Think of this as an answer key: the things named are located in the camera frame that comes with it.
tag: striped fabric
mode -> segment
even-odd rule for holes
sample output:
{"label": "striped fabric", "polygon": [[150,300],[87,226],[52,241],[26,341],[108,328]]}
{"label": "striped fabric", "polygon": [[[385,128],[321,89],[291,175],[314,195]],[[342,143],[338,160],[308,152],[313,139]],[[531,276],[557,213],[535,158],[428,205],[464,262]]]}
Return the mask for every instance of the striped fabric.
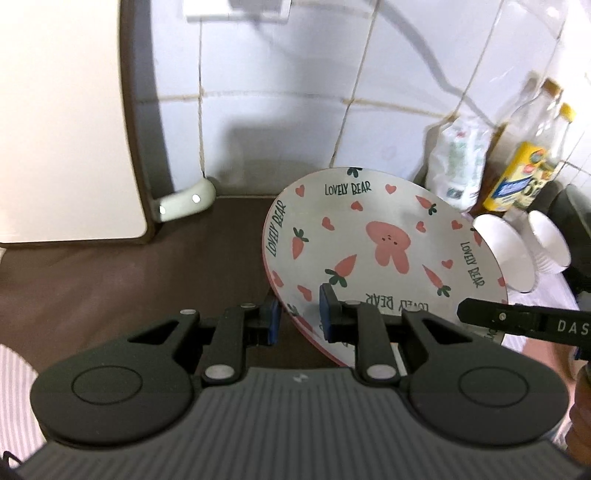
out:
{"label": "striped fabric", "polygon": [[20,355],[0,345],[0,457],[8,450],[25,461],[45,443],[29,402],[36,377]]}

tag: white bowl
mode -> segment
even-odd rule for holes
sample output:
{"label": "white bowl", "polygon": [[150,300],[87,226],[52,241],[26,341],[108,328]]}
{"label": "white bowl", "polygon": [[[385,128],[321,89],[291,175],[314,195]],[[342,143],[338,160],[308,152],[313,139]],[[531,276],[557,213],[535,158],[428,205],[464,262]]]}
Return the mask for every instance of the white bowl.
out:
{"label": "white bowl", "polygon": [[558,227],[536,210],[524,218],[517,229],[531,250],[538,270],[557,274],[570,265],[570,250]]}
{"label": "white bowl", "polygon": [[535,262],[517,231],[494,215],[476,217],[473,227],[499,262],[506,285],[521,293],[532,291],[537,279]]}

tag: metal screw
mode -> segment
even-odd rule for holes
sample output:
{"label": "metal screw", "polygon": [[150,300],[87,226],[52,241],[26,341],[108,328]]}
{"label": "metal screw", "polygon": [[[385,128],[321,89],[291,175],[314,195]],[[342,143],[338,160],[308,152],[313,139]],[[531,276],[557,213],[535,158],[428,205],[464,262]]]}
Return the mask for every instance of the metal screw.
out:
{"label": "metal screw", "polygon": [[367,369],[368,375],[374,380],[389,380],[396,376],[396,369],[390,365],[372,365]]}
{"label": "metal screw", "polygon": [[230,365],[212,365],[205,369],[205,375],[212,380],[225,380],[234,374],[234,369]]}

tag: ceramic plate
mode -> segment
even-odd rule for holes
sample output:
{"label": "ceramic plate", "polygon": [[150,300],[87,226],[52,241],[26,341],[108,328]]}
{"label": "ceramic plate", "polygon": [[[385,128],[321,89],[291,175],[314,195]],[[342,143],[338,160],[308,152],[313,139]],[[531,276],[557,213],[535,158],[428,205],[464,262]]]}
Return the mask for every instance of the ceramic plate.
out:
{"label": "ceramic plate", "polygon": [[262,251],[297,327],[342,365],[353,365],[355,351],[324,339],[325,282],[339,300],[393,315],[424,309],[455,323],[467,297],[507,302],[495,257],[459,212],[412,182],[365,168],[322,170],[287,187],[267,214]]}

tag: white tile wall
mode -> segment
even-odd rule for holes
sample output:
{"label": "white tile wall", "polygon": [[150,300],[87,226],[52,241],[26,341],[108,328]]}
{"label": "white tile wall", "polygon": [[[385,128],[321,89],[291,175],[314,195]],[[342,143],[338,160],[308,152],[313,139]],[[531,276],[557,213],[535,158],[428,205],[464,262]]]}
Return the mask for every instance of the white tile wall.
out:
{"label": "white tile wall", "polygon": [[417,113],[352,105],[335,167],[372,168],[414,180],[423,165],[427,130],[440,121]]}
{"label": "white tile wall", "polygon": [[135,111],[139,153],[152,195],[183,190],[202,178],[198,102],[142,103]]}
{"label": "white tile wall", "polygon": [[373,13],[377,0],[292,0],[292,5],[317,5],[325,8],[342,8],[366,15]]}
{"label": "white tile wall", "polygon": [[329,166],[343,103],[282,96],[203,99],[206,177],[221,194],[274,194]]}
{"label": "white tile wall", "polygon": [[567,0],[519,0],[519,2],[542,20],[554,38],[558,38],[569,11]]}
{"label": "white tile wall", "polygon": [[136,2],[135,7],[137,98],[197,95],[199,23],[183,17],[182,0]]}
{"label": "white tile wall", "polygon": [[498,0],[384,1],[356,96],[448,114],[482,54]]}
{"label": "white tile wall", "polygon": [[565,164],[558,173],[556,180],[558,180],[562,185],[567,186],[569,185],[573,179],[579,173],[579,169],[573,167],[572,165]]}
{"label": "white tile wall", "polygon": [[578,189],[582,190],[583,186],[587,183],[589,179],[589,174],[583,170],[580,170],[577,173],[573,180],[570,182],[571,185],[575,185]]}
{"label": "white tile wall", "polygon": [[341,128],[336,166],[411,179],[426,131],[460,98],[460,113],[498,124],[531,76],[557,79],[577,111],[560,173],[569,183],[591,170],[591,22],[580,1],[384,0],[370,37],[376,0],[293,0],[286,23],[204,21],[202,32],[183,0],[139,2],[138,130],[152,189],[197,180],[201,140],[222,194],[278,193],[330,164]]}
{"label": "white tile wall", "polygon": [[369,18],[293,6],[287,24],[203,24],[205,92],[287,92],[349,98]]}
{"label": "white tile wall", "polygon": [[555,46],[541,20],[506,1],[467,96],[493,123],[501,123],[517,106],[530,74],[546,70]]}
{"label": "white tile wall", "polygon": [[581,168],[591,155],[591,131],[586,131],[577,143],[568,161],[571,165]]}

